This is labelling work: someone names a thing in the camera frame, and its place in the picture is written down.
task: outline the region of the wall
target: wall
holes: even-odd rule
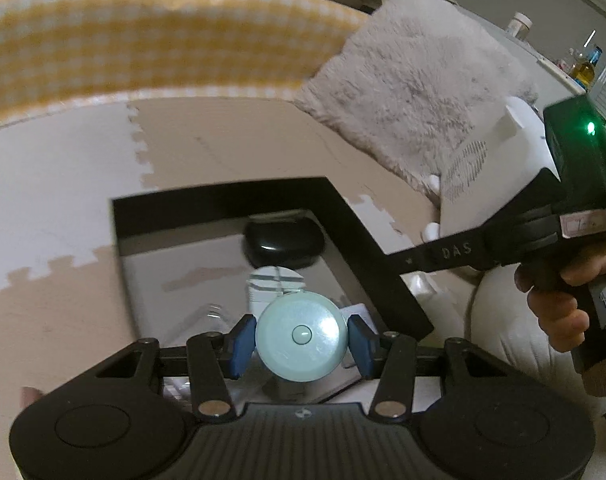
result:
[[[514,12],[522,12],[534,22],[529,43],[551,60],[564,57],[570,47],[582,47],[596,29],[590,46],[597,44],[604,51],[598,68],[601,70],[606,64],[606,15],[583,0],[456,1],[501,28]]]

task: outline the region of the logo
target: logo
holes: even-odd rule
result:
[[[449,260],[450,258],[461,256],[462,254],[471,254],[472,247],[469,242],[464,242],[460,248],[456,245],[452,245],[452,247],[441,248],[441,252],[443,253],[443,258]]]
[[[301,408],[300,410],[296,410],[294,415],[296,415],[296,417],[300,420],[305,420],[306,418],[310,418],[312,416],[312,412],[307,408]]]

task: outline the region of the ribbed black surface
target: ribbed black surface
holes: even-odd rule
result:
[[[304,408],[250,405],[240,420],[200,430],[184,456],[162,477],[173,480],[450,478],[422,457],[405,428],[376,424],[355,404]]]

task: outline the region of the fluffy pillow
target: fluffy pillow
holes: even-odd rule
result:
[[[537,99],[531,76],[480,23],[445,0],[383,0],[295,103],[426,192],[427,175],[497,120],[509,95]]]

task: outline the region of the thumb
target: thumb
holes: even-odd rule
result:
[[[571,286],[589,283],[600,274],[606,274],[606,240],[583,247],[561,271],[563,281]]]

